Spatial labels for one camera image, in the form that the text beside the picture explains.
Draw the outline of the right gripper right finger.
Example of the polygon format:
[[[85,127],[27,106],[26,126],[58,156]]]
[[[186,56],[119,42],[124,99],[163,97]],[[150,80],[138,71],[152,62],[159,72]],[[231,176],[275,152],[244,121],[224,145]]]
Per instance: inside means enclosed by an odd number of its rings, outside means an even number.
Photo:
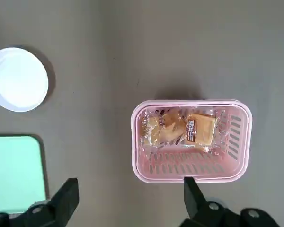
[[[189,215],[182,227],[276,227],[265,211],[245,208],[240,214],[214,201],[207,201],[192,177],[184,178],[184,203]]]

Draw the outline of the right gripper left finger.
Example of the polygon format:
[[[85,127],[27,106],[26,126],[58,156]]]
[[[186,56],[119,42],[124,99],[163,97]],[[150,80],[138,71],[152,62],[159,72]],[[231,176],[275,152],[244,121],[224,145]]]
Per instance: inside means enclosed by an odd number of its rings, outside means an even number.
[[[0,212],[0,227],[65,227],[80,201],[77,178],[69,178],[49,200],[16,216]]]

